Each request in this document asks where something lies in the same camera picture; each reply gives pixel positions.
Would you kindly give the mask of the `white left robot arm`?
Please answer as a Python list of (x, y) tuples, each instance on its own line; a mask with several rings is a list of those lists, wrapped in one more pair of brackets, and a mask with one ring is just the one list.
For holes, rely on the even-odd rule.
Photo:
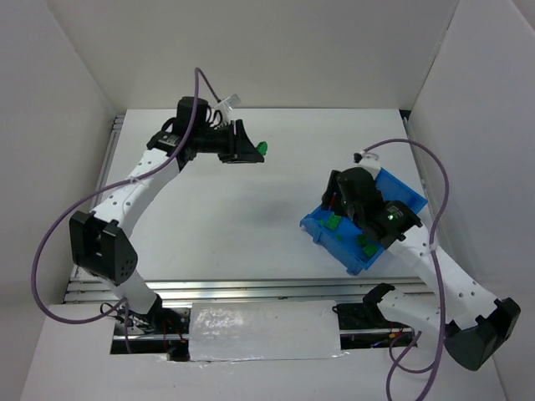
[(215, 107), (204, 99), (180, 99), (176, 115), (150, 138), (125, 185), (69, 219), (74, 264), (126, 299), (130, 313), (156, 331), (178, 331), (181, 319), (136, 270), (139, 257), (130, 236), (150, 203), (197, 155), (214, 154), (224, 164), (264, 161), (266, 143), (254, 145), (243, 122), (230, 116), (240, 102), (235, 94)]

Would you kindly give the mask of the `green lego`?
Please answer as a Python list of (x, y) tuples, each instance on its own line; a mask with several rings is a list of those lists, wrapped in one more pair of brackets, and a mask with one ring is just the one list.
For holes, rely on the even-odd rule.
[(341, 216), (331, 214), (329, 218), (324, 222), (324, 226), (331, 231), (336, 231), (341, 220)]

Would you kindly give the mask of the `green lego brick stack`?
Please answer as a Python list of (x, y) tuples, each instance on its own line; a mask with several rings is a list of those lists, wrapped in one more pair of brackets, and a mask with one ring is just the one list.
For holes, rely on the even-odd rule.
[(368, 245), (368, 238), (365, 235), (357, 235), (356, 242), (359, 246), (365, 247)]

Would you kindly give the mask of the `thin green lego plate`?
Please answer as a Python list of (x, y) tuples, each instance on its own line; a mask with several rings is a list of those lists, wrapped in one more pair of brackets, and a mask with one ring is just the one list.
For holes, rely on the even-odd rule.
[(265, 156), (268, 152), (268, 143), (266, 141), (259, 142), (256, 149), (261, 156)]

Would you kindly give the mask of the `green 2x4 lego brick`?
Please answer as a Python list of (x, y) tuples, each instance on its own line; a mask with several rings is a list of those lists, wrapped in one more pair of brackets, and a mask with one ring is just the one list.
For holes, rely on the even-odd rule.
[(374, 244), (368, 244), (364, 246), (362, 250), (367, 257), (372, 257), (378, 251), (378, 247)]

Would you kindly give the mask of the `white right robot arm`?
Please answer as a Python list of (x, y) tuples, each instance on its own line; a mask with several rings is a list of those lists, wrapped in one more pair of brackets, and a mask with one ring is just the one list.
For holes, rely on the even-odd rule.
[(400, 200), (386, 200), (370, 168), (333, 170), (322, 208), (349, 219), (367, 240), (412, 268), (437, 296), (426, 301), (381, 283), (364, 296), (376, 320), (437, 332), (443, 347), (463, 368), (476, 371), (511, 337), (520, 306), (498, 298), (469, 276), (440, 246), (421, 219)]

